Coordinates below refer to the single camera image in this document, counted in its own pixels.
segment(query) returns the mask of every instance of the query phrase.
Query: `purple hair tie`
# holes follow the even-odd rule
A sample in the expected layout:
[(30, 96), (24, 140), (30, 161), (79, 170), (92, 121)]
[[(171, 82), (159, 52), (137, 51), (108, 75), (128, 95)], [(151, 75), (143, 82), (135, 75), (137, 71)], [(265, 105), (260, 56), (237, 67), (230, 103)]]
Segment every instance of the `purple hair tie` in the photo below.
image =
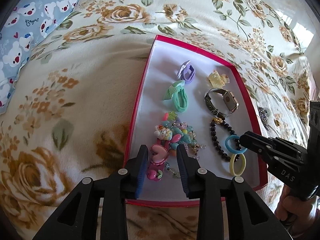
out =
[[(186, 78), (186, 75), (188, 73), (188, 71), (190, 70), (190, 74), (189, 74), (189, 77)], [(185, 83), (191, 83), (192, 80), (194, 79), (195, 77), (195, 74), (196, 74), (196, 70), (194, 69), (194, 67), (190, 64), (190, 60), (186, 61), (185, 63), (183, 63), (180, 67), (180, 70), (178, 72), (178, 75), (177, 75), (177, 79), (181, 79), (181, 80), (184, 80)]]

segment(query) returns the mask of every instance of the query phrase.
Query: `person's thumb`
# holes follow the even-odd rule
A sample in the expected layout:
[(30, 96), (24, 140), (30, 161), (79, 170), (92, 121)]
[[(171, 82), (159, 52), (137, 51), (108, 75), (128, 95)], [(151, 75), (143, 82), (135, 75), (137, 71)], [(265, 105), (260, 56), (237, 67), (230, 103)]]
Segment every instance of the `person's thumb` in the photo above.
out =
[(301, 201), (299, 198), (293, 196), (287, 196), (282, 203), (282, 206), (290, 213), (297, 215), (298, 217), (304, 216), (306, 213), (306, 205), (308, 203)]

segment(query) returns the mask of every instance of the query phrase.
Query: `black bead bracelet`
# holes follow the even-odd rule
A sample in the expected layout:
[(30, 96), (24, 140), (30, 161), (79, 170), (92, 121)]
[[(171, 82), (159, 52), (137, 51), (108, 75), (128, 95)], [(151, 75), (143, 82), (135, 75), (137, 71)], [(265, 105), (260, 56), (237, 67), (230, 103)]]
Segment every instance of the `black bead bracelet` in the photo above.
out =
[[(221, 155), (221, 158), (226, 160), (227, 162), (230, 162), (231, 157), (228, 156), (224, 150), (221, 149), (221, 146), (219, 145), (219, 141), (218, 141), (218, 137), (217, 137), (217, 132), (216, 132), (216, 124), (221, 124), (222, 127), (226, 128), (231, 135), (236, 135), (236, 132), (232, 129), (232, 127), (226, 123), (225, 121), (223, 121), (220, 118), (213, 118), (212, 122), (210, 123), (210, 130), (211, 130), (211, 136), (212, 136), (212, 141), (213, 141), (213, 145), (216, 147), (216, 150), (218, 151), (218, 154)], [(240, 142), (238, 139), (234, 139), (235, 143), (236, 143), (236, 149), (237, 151), (241, 150), (241, 146), (240, 146)], [(237, 154), (236, 158), (235, 158), (235, 162), (240, 158), (240, 155)]]

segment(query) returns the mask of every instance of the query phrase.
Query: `watch face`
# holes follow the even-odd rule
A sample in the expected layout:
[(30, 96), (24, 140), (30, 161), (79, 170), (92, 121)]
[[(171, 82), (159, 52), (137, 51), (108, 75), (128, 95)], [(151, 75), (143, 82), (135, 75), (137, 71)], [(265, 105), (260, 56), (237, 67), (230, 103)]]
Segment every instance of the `watch face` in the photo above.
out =
[(226, 106), (230, 111), (234, 111), (238, 108), (239, 103), (236, 100), (235, 96), (233, 95), (232, 92), (228, 91), (223, 95), (223, 100), (226, 103)]

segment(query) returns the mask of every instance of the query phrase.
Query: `white floor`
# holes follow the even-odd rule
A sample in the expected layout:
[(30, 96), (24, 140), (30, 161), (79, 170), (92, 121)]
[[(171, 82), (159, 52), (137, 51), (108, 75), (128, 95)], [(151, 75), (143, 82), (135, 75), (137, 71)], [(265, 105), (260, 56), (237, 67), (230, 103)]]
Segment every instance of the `white floor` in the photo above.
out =
[(263, 0), (293, 29), (320, 87), (320, 22), (305, 0)]

